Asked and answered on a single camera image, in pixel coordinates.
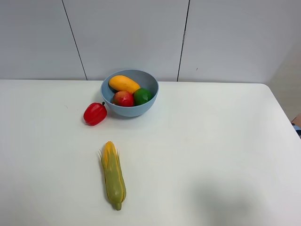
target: apple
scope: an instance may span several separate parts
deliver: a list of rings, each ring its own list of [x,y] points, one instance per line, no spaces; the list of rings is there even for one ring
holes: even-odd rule
[[[112,104],[122,107],[132,107],[134,106],[134,97],[128,91],[119,91],[113,96]]]

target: white table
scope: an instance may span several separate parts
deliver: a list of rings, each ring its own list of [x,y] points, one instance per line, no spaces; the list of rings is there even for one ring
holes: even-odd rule
[[[101,81],[0,81],[1,226],[300,226],[301,141],[261,84],[160,82],[95,127]],[[97,151],[120,151],[121,211]]]

